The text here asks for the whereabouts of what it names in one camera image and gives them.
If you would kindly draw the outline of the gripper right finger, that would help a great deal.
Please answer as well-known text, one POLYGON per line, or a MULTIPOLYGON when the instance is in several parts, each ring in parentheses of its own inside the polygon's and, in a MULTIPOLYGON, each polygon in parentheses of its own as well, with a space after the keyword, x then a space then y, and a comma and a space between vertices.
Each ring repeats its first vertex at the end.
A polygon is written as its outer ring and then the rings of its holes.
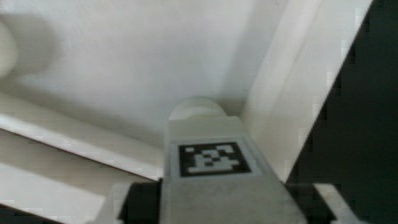
POLYGON ((314 188, 320 193, 321 199, 325 200, 327 207, 336 216, 336 219, 330 221, 330 224, 362 224, 348 207, 336 186, 332 184, 316 183, 314 188))

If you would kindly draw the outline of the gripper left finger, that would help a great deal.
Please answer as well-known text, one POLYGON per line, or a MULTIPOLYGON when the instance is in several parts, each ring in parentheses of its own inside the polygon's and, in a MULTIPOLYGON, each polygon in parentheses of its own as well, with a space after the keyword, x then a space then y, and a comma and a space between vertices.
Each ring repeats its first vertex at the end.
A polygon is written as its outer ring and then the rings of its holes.
POLYGON ((119 218, 131 182, 117 182, 110 188, 94 220, 87 224, 124 224, 119 218))

